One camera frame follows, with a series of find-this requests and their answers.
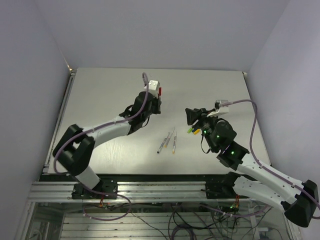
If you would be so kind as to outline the dark blue pen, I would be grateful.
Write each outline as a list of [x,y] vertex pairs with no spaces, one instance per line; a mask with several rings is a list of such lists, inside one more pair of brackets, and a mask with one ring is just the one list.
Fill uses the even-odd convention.
[[157,152],[156,152],[157,154],[159,154],[159,153],[162,151],[162,149],[163,149],[163,147],[164,147],[164,145],[165,145],[165,143],[166,143],[167,138],[169,137],[169,135],[170,135],[170,132],[167,133],[166,137],[164,138],[164,140],[163,140],[162,143],[160,144],[160,146],[159,146],[159,148],[158,148],[158,150],[157,150]]

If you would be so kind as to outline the yellow pen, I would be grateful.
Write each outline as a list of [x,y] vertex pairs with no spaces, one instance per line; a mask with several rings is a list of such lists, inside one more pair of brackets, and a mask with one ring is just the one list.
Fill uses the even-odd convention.
[[177,135],[178,132],[175,133],[175,136],[173,138],[173,145],[172,145],[172,154],[175,154],[176,152],[176,146],[177,146]]

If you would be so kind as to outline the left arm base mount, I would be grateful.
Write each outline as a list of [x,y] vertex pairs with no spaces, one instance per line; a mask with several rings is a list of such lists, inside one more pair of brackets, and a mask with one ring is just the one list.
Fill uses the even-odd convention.
[[115,200],[117,198],[117,193],[118,184],[114,180],[107,179],[103,181],[101,179],[93,189],[90,189],[82,183],[75,184],[73,186],[71,198],[73,200]]

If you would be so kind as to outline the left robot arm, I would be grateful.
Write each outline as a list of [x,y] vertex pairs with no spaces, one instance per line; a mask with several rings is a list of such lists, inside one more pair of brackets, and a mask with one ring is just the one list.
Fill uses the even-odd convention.
[[161,90],[142,91],[114,120],[92,128],[70,125],[53,150],[53,167],[60,163],[67,173],[84,185],[85,194],[98,198],[104,182],[89,166],[93,150],[112,139],[128,136],[143,127],[152,114],[161,113]]

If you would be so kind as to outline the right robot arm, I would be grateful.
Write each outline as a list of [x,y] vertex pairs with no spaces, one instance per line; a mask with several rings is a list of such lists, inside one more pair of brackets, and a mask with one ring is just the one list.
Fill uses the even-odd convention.
[[187,124],[201,130],[209,151],[225,167],[233,169],[220,186],[226,198],[246,196],[281,210],[295,225],[307,228],[319,207],[318,186],[312,180],[305,182],[292,178],[254,158],[248,149],[235,141],[237,133],[231,124],[221,118],[221,109],[186,108]]

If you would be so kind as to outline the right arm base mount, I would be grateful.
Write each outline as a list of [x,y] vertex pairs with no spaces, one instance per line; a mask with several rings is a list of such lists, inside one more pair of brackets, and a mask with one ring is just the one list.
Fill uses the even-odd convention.
[[235,182],[241,175],[235,172],[228,172],[224,175],[214,175],[205,182],[201,192],[206,194],[207,199],[235,199],[237,194],[234,190]]

